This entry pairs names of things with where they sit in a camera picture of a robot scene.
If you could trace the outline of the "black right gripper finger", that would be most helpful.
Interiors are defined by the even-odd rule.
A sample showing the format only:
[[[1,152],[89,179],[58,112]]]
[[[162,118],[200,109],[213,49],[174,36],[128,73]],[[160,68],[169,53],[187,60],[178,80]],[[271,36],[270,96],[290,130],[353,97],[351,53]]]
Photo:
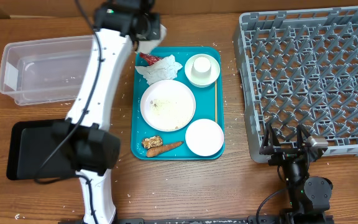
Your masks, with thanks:
[[[310,146],[310,142],[308,141],[310,136],[311,134],[306,130],[303,124],[299,124],[296,127],[296,140],[298,149],[304,149],[305,147]]]
[[[280,149],[281,144],[273,130],[271,124],[266,124],[265,134],[262,141],[261,149]]]

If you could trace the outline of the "white napkin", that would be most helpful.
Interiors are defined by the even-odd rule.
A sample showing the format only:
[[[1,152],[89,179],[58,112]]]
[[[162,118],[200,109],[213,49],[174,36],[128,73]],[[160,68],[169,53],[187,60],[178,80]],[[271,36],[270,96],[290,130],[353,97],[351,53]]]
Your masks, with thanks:
[[[135,66],[135,69],[146,79],[148,85],[152,85],[162,80],[173,80],[182,67],[182,64],[177,62],[173,55],[170,55],[162,57],[160,61],[151,66]]]
[[[165,26],[160,24],[160,38],[158,40],[142,40],[137,44],[137,48],[134,50],[135,53],[149,54],[153,51],[154,48],[158,47],[161,42],[164,40],[167,34],[167,29]]]

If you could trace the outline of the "red snack wrapper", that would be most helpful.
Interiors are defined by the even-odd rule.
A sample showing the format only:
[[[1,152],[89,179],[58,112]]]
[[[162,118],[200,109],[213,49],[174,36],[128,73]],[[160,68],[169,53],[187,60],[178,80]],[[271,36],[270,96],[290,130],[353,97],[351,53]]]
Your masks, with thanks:
[[[144,59],[149,66],[155,64],[156,62],[162,59],[162,57],[158,57],[150,54],[144,54],[144,53],[140,53],[139,56],[140,58]]]

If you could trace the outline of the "orange carrot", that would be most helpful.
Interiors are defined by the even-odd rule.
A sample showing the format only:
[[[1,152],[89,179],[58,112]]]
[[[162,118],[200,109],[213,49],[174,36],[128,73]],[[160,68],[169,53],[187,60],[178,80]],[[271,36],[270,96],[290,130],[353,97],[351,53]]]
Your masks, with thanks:
[[[175,143],[171,143],[171,144],[153,147],[147,151],[146,156],[147,157],[155,157],[155,156],[158,156],[164,152],[171,151],[172,149],[175,149],[175,148],[181,146],[182,144],[183,144],[183,141],[179,141],[179,142],[175,142]]]

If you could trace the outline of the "brown food chunk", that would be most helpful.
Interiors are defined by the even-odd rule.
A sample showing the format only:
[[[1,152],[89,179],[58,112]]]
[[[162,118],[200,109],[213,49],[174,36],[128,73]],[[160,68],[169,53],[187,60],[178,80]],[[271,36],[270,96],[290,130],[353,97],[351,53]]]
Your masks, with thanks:
[[[143,139],[141,145],[144,149],[149,150],[154,147],[162,146],[163,140],[160,136],[152,136],[150,138]]]

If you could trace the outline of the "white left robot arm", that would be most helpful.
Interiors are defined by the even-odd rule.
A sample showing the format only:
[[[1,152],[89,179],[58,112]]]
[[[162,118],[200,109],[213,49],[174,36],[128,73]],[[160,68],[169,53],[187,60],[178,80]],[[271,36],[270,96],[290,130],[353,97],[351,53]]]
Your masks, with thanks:
[[[111,171],[120,140],[109,132],[111,108],[122,69],[132,51],[150,53],[165,37],[154,1],[106,1],[89,23],[92,45],[76,100],[64,122],[54,124],[60,141],[56,150],[67,155],[80,180],[83,223],[113,223]]]

